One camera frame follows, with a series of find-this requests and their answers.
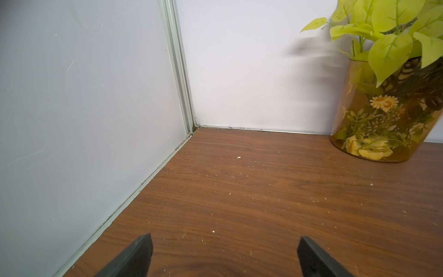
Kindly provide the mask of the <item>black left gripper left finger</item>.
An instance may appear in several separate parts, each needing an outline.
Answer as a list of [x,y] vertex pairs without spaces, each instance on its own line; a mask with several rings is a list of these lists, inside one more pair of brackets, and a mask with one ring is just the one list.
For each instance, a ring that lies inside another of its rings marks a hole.
[[146,277],[152,255],[151,235],[141,235],[94,277]]

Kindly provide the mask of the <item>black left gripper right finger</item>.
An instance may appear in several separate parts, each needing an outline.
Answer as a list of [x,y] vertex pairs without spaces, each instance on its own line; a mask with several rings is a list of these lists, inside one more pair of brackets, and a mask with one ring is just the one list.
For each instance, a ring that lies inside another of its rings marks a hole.
[[301,237],[297,254],[304,277],[354,277],[310,237]]

